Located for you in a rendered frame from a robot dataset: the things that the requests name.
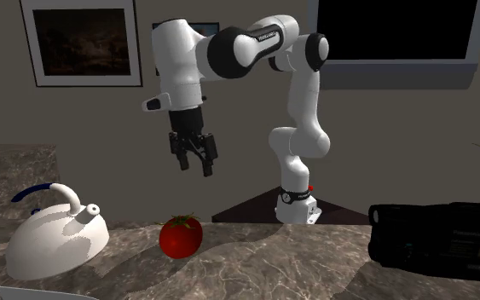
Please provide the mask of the dark robot stand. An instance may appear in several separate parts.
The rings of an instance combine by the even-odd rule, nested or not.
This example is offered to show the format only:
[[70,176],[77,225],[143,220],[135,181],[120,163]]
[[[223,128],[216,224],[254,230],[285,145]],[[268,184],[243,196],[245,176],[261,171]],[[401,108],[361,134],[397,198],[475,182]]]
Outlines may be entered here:
[[[275,207],[279,188],[269,190],[211,217],[212,222],[226,223],[279,223]],[[322,213],[316,224],[369,225],[367,215],[344,207],[317,200]]]

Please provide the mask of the red tomato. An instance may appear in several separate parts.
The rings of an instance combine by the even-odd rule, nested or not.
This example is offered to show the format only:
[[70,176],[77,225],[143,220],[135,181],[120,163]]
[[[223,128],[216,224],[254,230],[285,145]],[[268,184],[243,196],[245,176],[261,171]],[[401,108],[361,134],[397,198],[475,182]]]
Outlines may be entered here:
[[183,259],[192,256],[200,248],[203,229],[194,214],[172,216],[161,226],[159,247],[166,256]]

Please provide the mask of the black camcorder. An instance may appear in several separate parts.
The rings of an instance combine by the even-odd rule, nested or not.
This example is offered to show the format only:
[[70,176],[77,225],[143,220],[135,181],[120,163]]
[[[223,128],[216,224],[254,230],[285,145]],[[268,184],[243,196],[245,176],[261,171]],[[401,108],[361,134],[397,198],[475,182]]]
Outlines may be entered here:
[[372,205],[370,258],[385,268],[480,281],[480,203]]

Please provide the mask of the framed dark wall picture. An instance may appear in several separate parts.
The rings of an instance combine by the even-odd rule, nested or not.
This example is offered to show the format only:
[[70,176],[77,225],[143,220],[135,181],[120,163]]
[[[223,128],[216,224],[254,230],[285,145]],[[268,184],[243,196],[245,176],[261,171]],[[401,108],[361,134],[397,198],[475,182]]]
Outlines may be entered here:
[[38,87],[142,85],[135,0],[20,0]]

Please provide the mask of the window with grey frame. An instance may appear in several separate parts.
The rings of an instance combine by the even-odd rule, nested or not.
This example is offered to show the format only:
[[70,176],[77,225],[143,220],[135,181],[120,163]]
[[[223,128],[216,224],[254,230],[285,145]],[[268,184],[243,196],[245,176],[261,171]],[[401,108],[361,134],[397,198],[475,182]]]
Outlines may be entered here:
[[468,89],[480,50],[480,0],[308,0],[330,45],[323,89]]

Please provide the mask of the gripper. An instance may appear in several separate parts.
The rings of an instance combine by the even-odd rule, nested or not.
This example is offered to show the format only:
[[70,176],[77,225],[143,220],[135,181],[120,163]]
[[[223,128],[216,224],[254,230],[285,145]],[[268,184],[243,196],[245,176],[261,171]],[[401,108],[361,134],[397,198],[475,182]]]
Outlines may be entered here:
[[218,157],[213,134],[202,134],[204,127],[201,107],[180,111],[169,111],[171,153],[176,155],[181,170],[189,168],[187,157],[188,140],[191,151],[201,160],[203,175],[213,174],[213,160]]

